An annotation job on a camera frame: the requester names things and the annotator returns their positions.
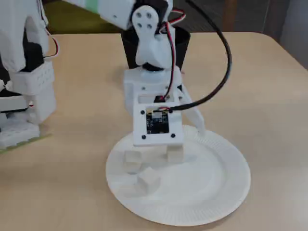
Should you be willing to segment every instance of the paper plate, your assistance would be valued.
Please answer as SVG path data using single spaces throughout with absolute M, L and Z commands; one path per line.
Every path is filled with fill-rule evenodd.
M 133 147 L 124 137 L 110 152 L 106 177 L 117 200 L 136 215 L 172 226 L 197 226 L 222 219 L 235 211 L 250 189 L 250 169 L 240 151 L 221 136 L 207 131 L 200 137 L 184 126 L 184 161 L 171 164 L 166 147 Z M 161 177 L 150 195 L 137 190 L 137 175 L 123 168 L 124 151 L 142 152 L 142 168 L 151 167 Z

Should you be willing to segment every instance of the floor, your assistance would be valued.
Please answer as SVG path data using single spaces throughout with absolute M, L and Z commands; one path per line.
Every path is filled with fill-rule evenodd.
M 206 21 L 184 0 L 173 0 L 174 6 L 185 10 L 187 18 L 180 24 L 191 32 L 212 31 Z M 194 0 L 222 28 L 225 0 Z M 269 0 L 238 0 L 235 31 L 262 32 Z

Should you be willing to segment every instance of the small white block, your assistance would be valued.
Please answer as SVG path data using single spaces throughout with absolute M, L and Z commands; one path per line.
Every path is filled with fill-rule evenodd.
M 180 146 L 168 146 L 167 147 L 167 159 L 171 163 L 181 163 L 184 159 L 183 145 Z
M 159 188 L 160 176 L 154 169 L 148 167 L 138 175 L 137 184 L 143 192 L 151 194 Z
M 124 169 L 127 173 L 137 173 L 142 165 L 141 152 L 125 151 Z

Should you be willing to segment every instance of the wooden table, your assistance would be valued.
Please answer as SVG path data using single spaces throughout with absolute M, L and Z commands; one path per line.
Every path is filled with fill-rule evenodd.
M 52 136 L 0 156 L 1 231 L 306 231 L 308 230 L 308 73 L 274 40 L 227 33 L 230 81 L 200 106 L 207 127 L 244 154 L 252 173 L 246 202 L 232 215 L 196 228 L 158 225 L 127 211 L 110 193 L 105 161 L 132 130 L 124 108 L 127 67 L 119 35 L 58 36 Z M 193 34 L 185 84 L 194 99 L 226 68 L 215 34 Z

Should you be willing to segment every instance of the black container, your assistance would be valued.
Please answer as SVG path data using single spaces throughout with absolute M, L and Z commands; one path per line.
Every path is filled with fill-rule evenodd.
M 188 31 L 183 28 L 176 27 L 176 51 L 177 51 L 177 66 L 182 69 L 186 51 L 188 48 L 189 40 L 191 35 Z M 136 64 L 136 53 L 139 43 L 139 38 L 134 29 L 124 31 L 122 34 L 122 41 L 124 50 L 127 58 L 128 67 L 130 69 L 138 67 Z

